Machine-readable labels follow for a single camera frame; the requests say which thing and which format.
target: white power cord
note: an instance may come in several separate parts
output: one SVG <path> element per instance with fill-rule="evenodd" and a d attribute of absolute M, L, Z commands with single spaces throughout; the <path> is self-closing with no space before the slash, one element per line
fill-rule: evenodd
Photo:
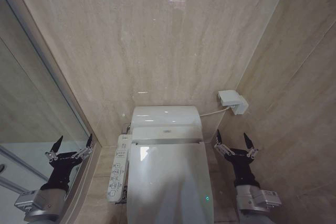
<path fill-rule="evenodd" d="M 217 113 L 221 113 L 221 112 L 226 111 L 226 110 L 228 110 L 228 109 L 230 109 L 230 108 L 233 108 L 233 107 L 234 107 L 234 106 L 228 106 L 228 107 L 226 107 L 226 108 L 223 109 L 223 110 L 218 110 L 218 111 L 215 111 L 215 112 L 211 112 L 211 113 L 203 114 L 203 115 L 200 115 L 200 117 L 207 116 L 207 115 L 212 115 L 212 114 L 217 114 Z"/>

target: marble wall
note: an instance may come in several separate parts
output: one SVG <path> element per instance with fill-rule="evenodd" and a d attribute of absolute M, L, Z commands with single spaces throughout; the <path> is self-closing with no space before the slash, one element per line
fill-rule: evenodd
<path fill-rule="evenodd" d="M 137 105 L 220 109 L 278 0 L 24 0 L 103 146 Z M 202 118 L 209 141 L 222 118 Z"/>
<path fill-rule="evenodd" d="M 280 0 L 237 88 L 250 107 L 219 126 L 228 146 L 246 132 L 260 148 L 251 168 L 281 197 L 276 223 L 336 222 L 335 22 L 336 0 Z"/>

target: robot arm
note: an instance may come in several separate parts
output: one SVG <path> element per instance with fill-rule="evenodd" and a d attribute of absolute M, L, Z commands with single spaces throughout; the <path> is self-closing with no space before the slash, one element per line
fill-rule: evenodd
<path fill-rule="evenodd" d="M 281 205 L 280 198 L 275 191 L 260 189 L 260 184 L 255 180 L 249 166 L 257 155 L 258 149 L 254 148 L 251 139 L 245 133 L 244 139 L 247 151 L 228 148 L 222 143 L 221 134 L 217 130 L 217 143 L 214 147 L 233 166 L 238 209 L 240 211 L 269 212 L 270 208 Z"/>
<path fill-rule="evenodd" d="M 69 190 L 68 183 L 72 169 L 92 152 L 92 134 L 85 149 L 57 154 L 62 139 L 63 136 L 52 146 L 50 152 L 45 153 L 54 168 L 48 182 L 42 185 L 40 190 L 22 193 L 14 203 L 14 206 L 26 213 L 25 221 L 54 223 L 58 219 Z"/>

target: toilet lid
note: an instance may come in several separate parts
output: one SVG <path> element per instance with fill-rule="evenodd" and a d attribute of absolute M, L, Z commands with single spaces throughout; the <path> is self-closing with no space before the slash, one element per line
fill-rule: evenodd
<path fill-rule="evenodd" d="M 214 223 L 203 142 L 131 145 L 129 224 Z"/>

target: toilet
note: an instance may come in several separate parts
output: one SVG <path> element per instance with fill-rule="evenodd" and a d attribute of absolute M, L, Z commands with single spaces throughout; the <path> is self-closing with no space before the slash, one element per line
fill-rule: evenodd
<path fill-rule="evenodd" d="M 213 224 L 213 195 L 196 107 L 136 107 L 130 134 L 128 224 Z"/>

